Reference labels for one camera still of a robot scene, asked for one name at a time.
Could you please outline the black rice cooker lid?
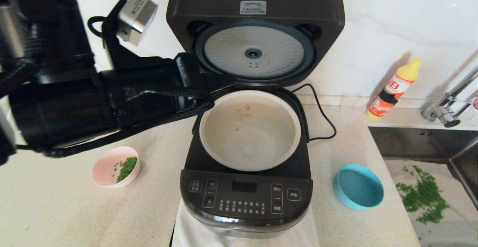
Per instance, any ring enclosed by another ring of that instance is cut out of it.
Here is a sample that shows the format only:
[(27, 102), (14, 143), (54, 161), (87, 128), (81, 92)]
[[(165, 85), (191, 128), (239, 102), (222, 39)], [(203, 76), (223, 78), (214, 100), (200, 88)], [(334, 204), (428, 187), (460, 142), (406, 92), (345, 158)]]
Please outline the black rice cooker lid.
[(345, 27), (343, 0), (169, 0), (166, 20), (208, 75), (240, 87), (303, 82)]

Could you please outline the clear plastic cup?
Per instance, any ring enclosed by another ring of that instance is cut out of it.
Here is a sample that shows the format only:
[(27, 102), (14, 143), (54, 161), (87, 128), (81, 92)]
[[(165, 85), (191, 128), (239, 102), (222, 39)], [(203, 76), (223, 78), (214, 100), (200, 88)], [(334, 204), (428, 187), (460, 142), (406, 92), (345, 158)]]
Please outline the clear plastic cup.
[(340, 116), (342, 123), (351, 123), (364, 114), (366, 103), (357, 96), (342, 96), (340, 99)]

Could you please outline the black rice cooker base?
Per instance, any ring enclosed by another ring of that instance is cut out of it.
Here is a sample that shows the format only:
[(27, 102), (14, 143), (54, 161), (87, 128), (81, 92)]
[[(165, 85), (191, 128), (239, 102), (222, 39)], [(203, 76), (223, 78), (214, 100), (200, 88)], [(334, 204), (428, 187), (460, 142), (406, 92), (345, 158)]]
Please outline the black rice cooker base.
[(240, 90), (259, 90), (283, 99), (297, 113), (300, 143), (284, 163), (261, 172), (241, 172), (215, 161), (203, 147), (196, 118), (184, 169), (180, 174), (181, 198), (191, 216), (208, 228), (232, 237), (275, 237), (304, 218), (313, 193), (308, 125), (302, 104), (291, 91), (232, 87), (218, 98)]

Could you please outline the chopped green vegetables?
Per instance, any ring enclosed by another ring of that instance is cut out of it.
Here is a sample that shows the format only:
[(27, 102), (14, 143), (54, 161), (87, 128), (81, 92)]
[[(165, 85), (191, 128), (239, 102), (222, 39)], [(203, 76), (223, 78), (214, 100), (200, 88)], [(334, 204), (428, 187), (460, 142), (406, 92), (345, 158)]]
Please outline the chopped green vegetables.
[(136, 167), (138, 162), (138, 157), (128, 157), (124, 161), (120, 161), (114, 165), (114, 172), (118, 172), (117, 183), (121, 182), (122, 180), (126, 179), (132, 172), (133, 169)]

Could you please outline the white towel in sink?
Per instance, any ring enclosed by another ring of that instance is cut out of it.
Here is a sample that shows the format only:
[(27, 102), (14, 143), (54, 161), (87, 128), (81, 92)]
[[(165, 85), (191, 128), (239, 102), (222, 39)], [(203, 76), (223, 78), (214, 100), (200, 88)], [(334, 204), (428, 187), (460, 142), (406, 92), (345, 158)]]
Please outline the white towel in sink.
[(478, 210), (446, 164), (411, 160), (386, 160), (385, 164), (395, 185), (398, 182), (415, 184), (416, 180), (401, 169), (416, 165), (434, 176), (443, 190), (441, 196), (450, 208), (444, 210), (440, 223), (424, 225), (416, 221), (420, 213), (407, 212), (422, 247), (478, 247)]

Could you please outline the clear plastic water bottle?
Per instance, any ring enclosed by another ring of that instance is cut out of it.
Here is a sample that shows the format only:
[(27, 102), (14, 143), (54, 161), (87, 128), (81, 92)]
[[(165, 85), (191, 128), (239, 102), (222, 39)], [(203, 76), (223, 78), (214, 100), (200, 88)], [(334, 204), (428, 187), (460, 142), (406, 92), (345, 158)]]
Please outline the clear plastic water bottle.
[(462, 116), (469, 124), (478, 126), (478, 96), (467, 102), (467, 107)]

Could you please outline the pink bowl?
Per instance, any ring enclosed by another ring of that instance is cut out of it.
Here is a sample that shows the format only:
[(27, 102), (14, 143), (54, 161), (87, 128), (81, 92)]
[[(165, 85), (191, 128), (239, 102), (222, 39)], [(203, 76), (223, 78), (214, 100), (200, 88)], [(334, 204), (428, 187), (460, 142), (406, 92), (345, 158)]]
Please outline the pink bowl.
[[(138, 162), (133, 172), (126, 179), (117, 183), (118, 172), (114, 172), (114, 165), (128, 157), (138, 157)], [(106, 188), (122, 188), (132, 183), (140, 174), (142, 168), (138, 152), (128, 146), (113, 148), (100, 157), (94, 164), (91, 177), (95, 185)]]

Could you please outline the white towel under cooker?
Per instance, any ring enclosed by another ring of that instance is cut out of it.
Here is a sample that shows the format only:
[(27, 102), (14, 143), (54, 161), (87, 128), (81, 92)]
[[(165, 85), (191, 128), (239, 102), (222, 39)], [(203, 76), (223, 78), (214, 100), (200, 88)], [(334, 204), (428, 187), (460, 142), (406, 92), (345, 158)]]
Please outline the white towel under cooker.
[(230, 237), (219, 234), (190, 215), (180, 200), (170, 247), (321, 247), (313, 211), (284, 233), (272, 238)]

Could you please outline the chrome faucet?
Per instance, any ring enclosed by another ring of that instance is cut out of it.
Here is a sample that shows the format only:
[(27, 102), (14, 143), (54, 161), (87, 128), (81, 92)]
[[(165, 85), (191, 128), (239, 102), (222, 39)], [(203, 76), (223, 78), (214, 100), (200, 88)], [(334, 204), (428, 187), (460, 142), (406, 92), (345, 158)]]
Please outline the chrome faucet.
[(452, 105), (457, 101), (457, 96), (478, 79), (478, 64), (468, 73), (460, 82), (448, 92), (442, 93), (429, 106), (420, 111), (420, 115), (426, 121), (434, 122), (439, 120), (445, 128), (457, 126), (461, 120), (459, 116), (466, 111), (467, 108), (473, 107), (478, 111), (478, 94), (472, 96), (460, 110), (454, 111)]

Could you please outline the blue bowl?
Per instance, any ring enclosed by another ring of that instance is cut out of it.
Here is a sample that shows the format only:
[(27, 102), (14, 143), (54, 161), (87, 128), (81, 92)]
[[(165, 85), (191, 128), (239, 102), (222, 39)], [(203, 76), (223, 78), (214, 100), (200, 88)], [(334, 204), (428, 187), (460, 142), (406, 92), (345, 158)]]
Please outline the blue bowl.
[(384, 185), (369, 168), (345, 164), (333, 178), (333, 192), (342, 204), (355, 211), (376, 208), (384, 200)]

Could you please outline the white inner pot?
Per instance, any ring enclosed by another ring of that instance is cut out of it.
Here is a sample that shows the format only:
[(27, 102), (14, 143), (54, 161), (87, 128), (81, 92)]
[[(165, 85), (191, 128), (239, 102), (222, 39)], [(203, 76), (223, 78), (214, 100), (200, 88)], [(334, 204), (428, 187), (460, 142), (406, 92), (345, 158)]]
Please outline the white inner pot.
[(297, 150), (301, 125), (292, 106), (259, 90), (228, 93), (203, 114), (199, 137), (210, 157), (241, 172), (272, 169)]

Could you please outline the stainless steel sink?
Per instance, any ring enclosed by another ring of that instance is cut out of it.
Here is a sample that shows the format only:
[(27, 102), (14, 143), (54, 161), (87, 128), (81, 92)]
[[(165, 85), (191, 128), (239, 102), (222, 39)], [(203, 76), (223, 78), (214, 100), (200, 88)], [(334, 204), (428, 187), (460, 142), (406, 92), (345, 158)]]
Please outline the stainless steel sink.
[(446, 164), (478, 210), (478, 131), (370, 127), (384, 160)]

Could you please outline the green grains on sink towel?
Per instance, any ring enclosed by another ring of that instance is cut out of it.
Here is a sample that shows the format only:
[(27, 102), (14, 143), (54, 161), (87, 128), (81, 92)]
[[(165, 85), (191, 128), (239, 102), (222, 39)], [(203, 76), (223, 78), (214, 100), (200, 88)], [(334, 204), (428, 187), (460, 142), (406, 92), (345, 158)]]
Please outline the green grains on sink towel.
[(441, 196), (443, 190), (438, 187), (435, 177), (416, 165), (411, 169), (404, 166), (401, 170), (416, 180), (415, 184), (398, 182), (395, 185), (405, 210), (408, 213), (420, 213), (416, 221), (424, 225), (440, 223), (444, 218), (444, 210), (450, 206)]

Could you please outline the yellow orange squeeze bottle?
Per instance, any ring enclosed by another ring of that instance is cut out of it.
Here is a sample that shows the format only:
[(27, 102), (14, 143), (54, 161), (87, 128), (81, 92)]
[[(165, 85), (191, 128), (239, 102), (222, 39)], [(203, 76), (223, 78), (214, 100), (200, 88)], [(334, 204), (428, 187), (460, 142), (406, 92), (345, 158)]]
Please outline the yellow orange squeeze bottle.
[(368, 107), (366, 112), (367, 117), (376, 121), (382, 119), (387, 111), (398, 103), (398, 99), (400, 99), (415, 80), (417, 80), (422, 64), (422, 60), (412, 59), (406, 65), (398, 68), (396, 73)]

